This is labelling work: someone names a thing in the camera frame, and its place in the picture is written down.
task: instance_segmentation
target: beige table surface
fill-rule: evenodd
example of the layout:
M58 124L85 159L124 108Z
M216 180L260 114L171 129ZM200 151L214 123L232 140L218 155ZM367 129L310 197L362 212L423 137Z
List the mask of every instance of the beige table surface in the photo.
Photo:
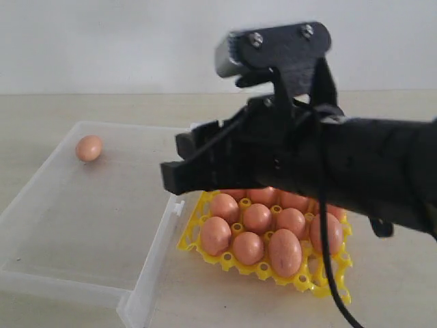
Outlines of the beige table surface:
M186 127L229 117L247 96L0 96L0 210L79 120ZM437 113L434 91L345 92L339 99L348 115L430 120ZM350 215L350 221L354 236L348 249L354 267L346 284L352 313L366 327L434 327L435 243L401 228L395 238L378 240L366 219ZM197 254L170 248L151 327L268 326L348 327L330 298L316 299L236 271L225 273L202 263ZM0 327L122 325L113 310L0 292Z

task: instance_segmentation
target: yellow egg tray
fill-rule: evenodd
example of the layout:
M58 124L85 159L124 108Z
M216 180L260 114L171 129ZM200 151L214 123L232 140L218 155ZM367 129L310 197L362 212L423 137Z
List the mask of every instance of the yellow egg tray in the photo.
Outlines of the yellow egg tray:
M299 271L289 278L284 278L278 276L270 266L270 260L266 253L264 257L257 264L247 266L243 265L237 261L230 247L226 252L219 256L211 256L207 254L201 247L199 231L203 223L211 217L209 211L209 204L212 198L219 193L219 191L213 192L203 192L199 198L199 201L188 220L184 232L178 243L178 249L184 251L190 251L196 249L202 256L205 262L210 264L220 263L222 270L228 271L232 267L236 267L241 275L250 275L255 273L261 280L266 280L271 277L278 285L288 285L293 284L297 290L304 292L310 290L313 295L317 297L325 297L330 295L330 289L328 286L328 280L326 279L322 255L317 253L312 247L308 240L303 240L300 242L302 247L302 264ZM232 238L244 232L244 226L242 224L242 214L246 208L251 205L249 198L244 198L240 200L239 206L241 209L240 221L234 223L231 226ZM315 202L311 201L308 211L305 214L307 222L311 222L314 215L311 214L312 208L315 206ZM271 209L273 217L277 215L282 209L280 206L275 205ZM343 302L349 304L351 302L351 297L349 290L346 288L344 282L344 275L347 268L352 266L352 259L349 253L346 251L346 242L349 236L352 235L352 228L348 222L346 214L340 220L343 226L343 244L341 245L341 250L339 253L331 256L331 262L333 264L333 270L335 267L337 269L334 272L335 282L337 283L337 288L343 299ZM272 236L273 231L266 232L262 238L265 243L265 249L267 249L267 244Z

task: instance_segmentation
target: black cable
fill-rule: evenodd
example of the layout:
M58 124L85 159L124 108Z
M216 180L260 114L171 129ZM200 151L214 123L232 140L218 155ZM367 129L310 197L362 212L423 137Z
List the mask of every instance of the black cable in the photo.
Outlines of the black cable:
M322 237L322 257L323 264L325 266L326 278L328 280L328 285L330 288L330 292L333 296L335 305L338 307L341 314L343 314L344 318L350 323L353 328L364 328L364 326L360 325L360 323L354 318L353 315L348 311L346 306L344 305L339 292L337 290L337 284L335 283L333 268L330 263L329 256L329 242L328 242L328 224L326 222L326 185L325 185L325 175L326 175L326 166L327 166L327 153L326 147L324 145L324 139L322 135L322 123L320 122L320 116L318 112L311 107L311 111L313 112L313 117L315 120L315 129L317 133L317 141L318 141L318 152L319 152L319 204L320 204L320 234Z

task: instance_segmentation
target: clear plastic container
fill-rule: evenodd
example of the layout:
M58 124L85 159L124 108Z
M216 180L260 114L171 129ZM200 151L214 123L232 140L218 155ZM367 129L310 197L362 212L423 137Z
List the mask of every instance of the clear plastic container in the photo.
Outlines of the clear plastic container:
M112 308L146 327L184 207L162 186L177 128L79 122L0 216L0 291ZM80 162L85 135L104 142Z

